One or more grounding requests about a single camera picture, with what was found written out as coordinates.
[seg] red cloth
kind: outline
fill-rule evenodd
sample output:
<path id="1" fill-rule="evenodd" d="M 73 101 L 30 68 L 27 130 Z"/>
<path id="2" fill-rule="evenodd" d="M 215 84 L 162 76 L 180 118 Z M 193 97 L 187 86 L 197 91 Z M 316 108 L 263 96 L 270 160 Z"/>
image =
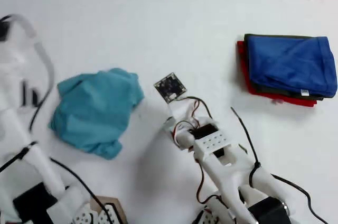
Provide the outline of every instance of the red cloth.
<path id="1" fill-rule="evenodd" d="M 297 98 L 292 98 L 288 96 L 283 96 L 279 94 L 268 94 L 268 93 L 260 93 L 255 90 L 255 88 L 252 87 L 250 83 L 250 78 L 249 78 L 249 70 L 248 70 L 248 65 L 246 63 L 247 58 L 246 58 L 246 52 L 245 52 L 245 44 L 244 41 L 238 41 L 237 42 L 237 48 L 238 48 L 238 53 L 241 57 L 241 69 L 244 74 L 245 78 L 245 83 L 248 87 L 249 93 L 257 96 L 265 96 L 268 98 L 271 98 L 273 100 L 283 100 L 286 101 L 290 104 L 296 104 L 296 105 L 302 105 L 306 107 L 313 107 L 315 104 L 317 104 L 316 100 L 304 100 L 304 99 L 297 99 Z"/>

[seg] crumpled teal cloth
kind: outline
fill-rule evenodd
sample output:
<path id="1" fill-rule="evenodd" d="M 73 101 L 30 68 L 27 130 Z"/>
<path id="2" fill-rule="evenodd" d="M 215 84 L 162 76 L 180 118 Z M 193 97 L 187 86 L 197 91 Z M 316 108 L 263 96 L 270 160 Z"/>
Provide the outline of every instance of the crumpled teal cloth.
<path id="1" fill-rule="evenodd" d="M 80 150 L 114 158 L 130 114 L 144 98 L 137 74 L 120 68 L 81 74 L 60 82 L 58 90 L 61 102 L 49 127 Z"/>

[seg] blue cloth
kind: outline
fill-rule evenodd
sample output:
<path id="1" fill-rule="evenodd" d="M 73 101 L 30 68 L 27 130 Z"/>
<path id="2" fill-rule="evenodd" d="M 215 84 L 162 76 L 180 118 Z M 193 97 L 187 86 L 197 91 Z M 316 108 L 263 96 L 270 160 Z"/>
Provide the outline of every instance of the blue cloth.
<path id="1" fill-rule="evenodd" d="M 78 149 L 114 158 L 130 113 L 144 98 L 138 76 L 114 68 L 75 76 L 59 83 L 58 90 L 61 102 L 49 127 Z"/>
<path id="2" fill-rule="evenodd" d="M 333 54 L 326 37 L 248 37 L 250 80 L 293 92 L 308 90 L 333 97 L 337 76 Z"/>

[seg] white tabletop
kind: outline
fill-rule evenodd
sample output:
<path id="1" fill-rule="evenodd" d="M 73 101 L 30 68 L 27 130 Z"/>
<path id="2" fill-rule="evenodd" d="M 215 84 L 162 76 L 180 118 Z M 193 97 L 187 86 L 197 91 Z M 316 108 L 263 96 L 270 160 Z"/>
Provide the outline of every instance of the white tabletop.
<path id="1" fill-rule="evenodd" d="M 203 98 L 228 137 L 249 149 L 230 111 L 251 134 L 262 165 L 307 189 L 313 208 L 338 222 L 338 99 L 315 108 L 252 96 L 243 87 L 236 41 L 245 33 L 328 36 L 338 56 L 338 0 L 0 0 L 0 16 L 19 13 L 37 29 L 57 82 L 75 74 L 121 67 L 139 75 L 145 99 L 133 112 L 111 161 L 58 140 L 47 123 L 59 102 L 44 105 L 34 137 L 48 154 L 73 168 L 95 194 L 118 197 L 130 223 L 191 223 L 200 210 L 200 170 L 159 132 L 170 115 L 153 84 L 175 72 L 190 95 Z M 202 196 L 214 186 L 208 180 Z M 319 223 L 305 197 L 295 218 Z"/>

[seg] black electronic module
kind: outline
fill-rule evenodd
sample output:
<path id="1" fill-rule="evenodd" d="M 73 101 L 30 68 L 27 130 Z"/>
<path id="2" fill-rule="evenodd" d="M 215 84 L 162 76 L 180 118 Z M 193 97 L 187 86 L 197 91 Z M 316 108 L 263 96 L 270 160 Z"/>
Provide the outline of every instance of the black electronic module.
<path id="1" fill-rule="evenodd" d="M 154 87 L 167 103 L 175 100 L 181 94 L 186 92 L 186 88 L 173 72 L 155 83 Z"/>

